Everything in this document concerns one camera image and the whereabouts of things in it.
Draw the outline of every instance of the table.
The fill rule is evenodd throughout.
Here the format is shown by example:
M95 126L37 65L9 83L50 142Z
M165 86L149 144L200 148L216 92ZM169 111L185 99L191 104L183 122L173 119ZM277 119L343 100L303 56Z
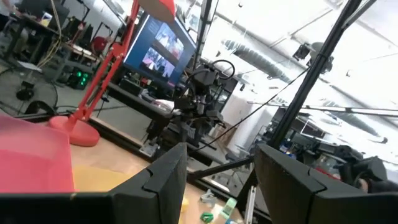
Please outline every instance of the table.
M12 41L11 41L10 45L8 46L6 53L4 54L4 59L5 60L9 59L9 57L12 54L12 51L14 50L14 48L15 48L15 46L17 44L18 38L21 35L22 30L25 27L29 26L29 28L36 30L38 33L39 32L43 32L43 33L45 33L47 35L47 38L42 38L40 40L39 44L37 44L37 46L36 46L36 48L34 50L34 53L32 54L32 56L29 59L30 63L38 64L38 62L40 60L40 57L38 57L38 54L40 52L43 53L45 51L44 44L47 41L50 41L49 39L54 34L55 35L59 35L59 32L55 31L55 30L53 30L51 28L45 27L41 23L39 23L39 22L37 22L37 21L35 21L35 20L31 19L31 18L28 18L26 16L18 17L15 14L11 14L11 18L15 19L16 22L19 23L19 26L18 26L17 31L12 36Z
M143 159L105 139L100 139L95 147L71 145L70 148L75 189L80 192L108 191L149 165ZM218 216L225 203L218 200L214 208L207 207L200 202L200 196L204 193L190 184L186 185L184 197L188 199L189 205L180 217L182 223L202 223L200 215L203 212L211 212L215 216L214 224L226 222L222 216ZM237 209L231 218L238 223L243 222Z
M51 79L51 81L57 81L58 78L63 73L63 70L66 66L73 67L73 68L79 68L82 72L93 73L93 70L94 70L93 65L88 66L83 63L83 60L85 58L92 60L94 62L102 61L102 59L95 56L89 50L83 49L75 44L63 43L62 47L63 47L63 49L66 50L66 52L64 52L61 55L55 54L53 56L53 58L51 59L51 61L49 62L49 65L54 63L56 65L54 67L56 67L57 69L53 70L52 68L50 68L51 66L48 66L45 69L45 73L51 74L51 77L49 77L49 79ZM81 60L79 62L71 61L70 57L71 57L72 53L81 55L82 56Z

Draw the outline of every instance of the pink surface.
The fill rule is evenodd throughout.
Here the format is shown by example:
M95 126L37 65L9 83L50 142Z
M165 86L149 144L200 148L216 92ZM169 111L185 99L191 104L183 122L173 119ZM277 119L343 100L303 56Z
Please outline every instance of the pink surface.
M0 193L73 192L68 135L0 116Z

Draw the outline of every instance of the ceiling duct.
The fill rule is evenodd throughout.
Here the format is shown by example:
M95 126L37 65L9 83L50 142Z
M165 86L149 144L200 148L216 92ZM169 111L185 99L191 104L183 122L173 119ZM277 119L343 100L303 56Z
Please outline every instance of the ceiling duct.
M268 74L271 78L278 78L285 83L290 83L292 79L290 79L283 70L278 68L277 62L273 61L272 59L266 57L266 55L260 53L257 50L254 50L251 47L248 47L245 44L237 43L234 40L224 40L225 47L228 48L236 48L234 54L241 58L242 60L250 63L252 66L258 68L259 70L263 71L264 73ZM341 106L338 103L325 100L323 106ZM387 142L387 138L382 137L376 130L374 130L370 125L366 124L362 119L358 117L356 114L346 114L346 113L332 113L339 119L347 122L348 124L357 127L367 133L373 135L375 138L370 139L374 142Z

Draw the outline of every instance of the lamp arm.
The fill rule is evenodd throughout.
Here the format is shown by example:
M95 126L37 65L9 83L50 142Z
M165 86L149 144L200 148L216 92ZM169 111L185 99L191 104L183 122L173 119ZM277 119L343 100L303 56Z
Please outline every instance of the lamp arm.
M78 109L70 116L67 125L73 127L78 119L86 121L90 118L90 115L93 112L95 105L101 99L101 96L103 95L106 87L111 81L111 78L113 77L114 73L119 68L122 60L127 54L127 50L130 46L130 41L132 39L132 33L134 31L135 20L137 18L138 12L139 12L139 3L138 1L134 1L131 9L131 17L130 17L131 25L127 27L127 37L123 40L121 44L114 43L112 45L103 63L101 64L100 68L97 70L94 80L91 83L82 101L80 102ZM112 64L111 70L108 72L105 79L102 81L101 85L97 87L97 85L102 80L106 68L114 58L116 60Z

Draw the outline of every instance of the green object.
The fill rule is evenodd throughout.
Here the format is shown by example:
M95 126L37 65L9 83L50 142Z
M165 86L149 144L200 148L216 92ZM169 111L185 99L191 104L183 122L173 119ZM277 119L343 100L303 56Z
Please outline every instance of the green object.
M202 220L205 223L210 223L213 221L214 215L210 212L203 212L202 215L200 216L200 220Z
M221 215L225 218L225 219L229 219L229 216L232 214L232 212L234 211L234 208L236 206L237 201L233 198L228 199L228 201L226 202L224 208L221 211Z

